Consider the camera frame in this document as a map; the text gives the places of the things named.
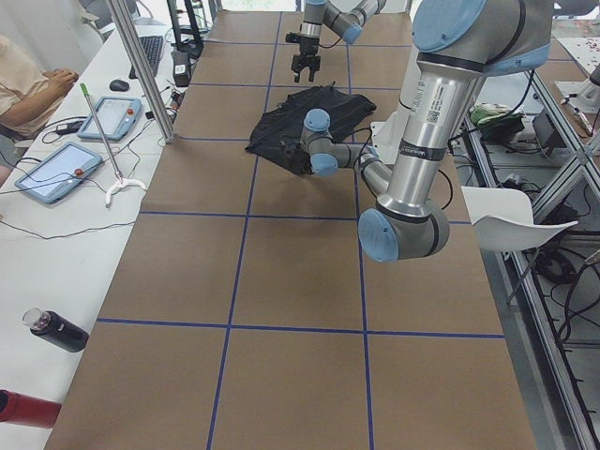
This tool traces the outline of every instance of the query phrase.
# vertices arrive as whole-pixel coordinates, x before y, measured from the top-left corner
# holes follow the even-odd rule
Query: tablet
[[[95,108],[106,139],[120,141],[129,133],[140,116],[142,103],[138,98],[101,97]],[[77,136],[80,139],[102,139],[92,114],[85,119]]]
[[[55,203],[102,163],[102,157],[67,142],[15,182],[15,187],[42,203]]]

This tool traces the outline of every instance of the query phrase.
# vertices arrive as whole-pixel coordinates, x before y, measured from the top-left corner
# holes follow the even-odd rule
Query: black cloth
[[[310,156],[300,148],[300,135],[305,116],[316,108],[329,113],[329,132],[334,142],[340,143],[377,106],[359,94],[349,96],[339,92],[333,84],[290,94],[276,110],[262,115],[261,121],[252,130],[246,150],[292,173],[312,173]]]

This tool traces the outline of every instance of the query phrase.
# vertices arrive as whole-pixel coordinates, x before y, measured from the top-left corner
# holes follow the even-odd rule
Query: tablet screen
[[[104,134],[112,136],[116,133],[130,106],[130,99],[105,98],[102,100],[96,111]],[[87,127],[82,131],[90,134],[100,134],[95,120],[90,120]]]
[[[73,178],[75,171],[92,159],[93,155],[83,152],[75,145],[68,145],[51,159],[42,161],[29,176],[25,176],[21,181],[22,187],[47,197],[61,182]]]

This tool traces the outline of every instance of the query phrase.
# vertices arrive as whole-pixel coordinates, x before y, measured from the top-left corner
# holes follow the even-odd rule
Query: white plastic chair seat
[[[576,220],[560,225],[534,224],[531,201],[520,190],[463,187],[462,194],[479,247],[483,250],[538,248],[556,234],[578,224]]]

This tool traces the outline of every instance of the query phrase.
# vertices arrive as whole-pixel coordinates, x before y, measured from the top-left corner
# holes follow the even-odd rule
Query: person's hand
[[[55,89],[61,95],[66,95],[78,79],[79,75],[76,72],[59,68],[52,73],[48,82],[51,89]]]
[[[52,72],[44,72],[43,75],[46,78],[50,79],[50,78],[53,78],[53,77],[56,77],[59,75],[65,75],[65,74],[74,76],[75,81],[77,81],[79,79],[79,74],[76,71],[71,70],[70,68],[57,68],[57,69],[53,70]]]

